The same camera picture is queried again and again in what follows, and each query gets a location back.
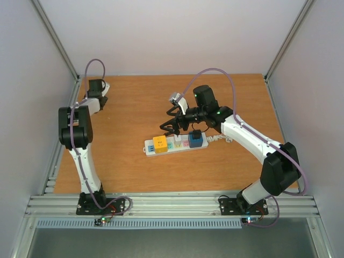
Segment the yellow cube socket adapter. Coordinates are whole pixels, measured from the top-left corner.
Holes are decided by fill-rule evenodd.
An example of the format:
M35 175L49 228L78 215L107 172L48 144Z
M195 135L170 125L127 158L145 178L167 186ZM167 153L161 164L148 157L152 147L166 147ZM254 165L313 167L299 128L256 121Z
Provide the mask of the yellow cube socket adapter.
M167 138L165 135L153 137L154 152L156 154L165 153L168 151Z

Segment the dark blue cube adapter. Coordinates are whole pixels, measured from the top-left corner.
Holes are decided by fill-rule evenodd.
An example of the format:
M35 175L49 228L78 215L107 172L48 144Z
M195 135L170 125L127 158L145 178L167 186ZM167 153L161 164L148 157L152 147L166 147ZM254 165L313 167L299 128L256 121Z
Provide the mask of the dark blue cube adapter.
M189 134L188 135L188 141L189 141L189 147L190 148L202 147L203 136L202 136L202 134L200 134L200 135Z

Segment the white power strip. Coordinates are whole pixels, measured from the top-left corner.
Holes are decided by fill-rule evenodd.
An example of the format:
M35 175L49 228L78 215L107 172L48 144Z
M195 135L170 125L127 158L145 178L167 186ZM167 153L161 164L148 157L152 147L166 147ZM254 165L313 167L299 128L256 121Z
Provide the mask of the white power strip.
M178 152L194 151L194 150L203 149L203 148L208 147L209 143L206 139L205 133L202 133L203 145L202 145L202 147L198 147L198 148L190 148L189 147L188 135L189 134L181 135L182 143L179 147L176 147L174 145L174 136L166 137L167 138L167 144L168 144L168 151L165 153L160 153L160 154L156 154L154 152L153 139L146 140L144 142L143 152L146 154L146 156L152 157L152 156L167 155L167 154L178 153Z

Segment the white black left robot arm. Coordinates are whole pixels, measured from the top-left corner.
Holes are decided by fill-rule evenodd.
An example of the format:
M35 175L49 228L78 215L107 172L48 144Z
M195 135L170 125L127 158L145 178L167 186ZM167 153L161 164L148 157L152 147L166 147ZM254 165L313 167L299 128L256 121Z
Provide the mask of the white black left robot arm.
M58 110L59 141L71 154L81 183L76 214L102 214L108 209L108 200L97 176L91 153L93 130L91 116L106 104L110 85L103 79L89 81L85 98L76 107Z

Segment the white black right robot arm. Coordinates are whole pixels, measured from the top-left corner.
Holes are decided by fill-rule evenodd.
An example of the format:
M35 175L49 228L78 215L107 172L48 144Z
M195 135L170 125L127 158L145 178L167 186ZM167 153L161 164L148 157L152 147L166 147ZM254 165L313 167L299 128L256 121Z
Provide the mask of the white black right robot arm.
M281 144L249 126L228 106L219 106L212 89L201 85L193 90L196 107L189 107L179 93L173 93L169 101L173 107L167 111L171 119L160 128L167 135L179 135L190 124L205 122L209 128L236 141L262 164L260 178L241 190L236 205L243 213L249 213L256 203L269 196L279 196L300 177L298 155L293 144Z

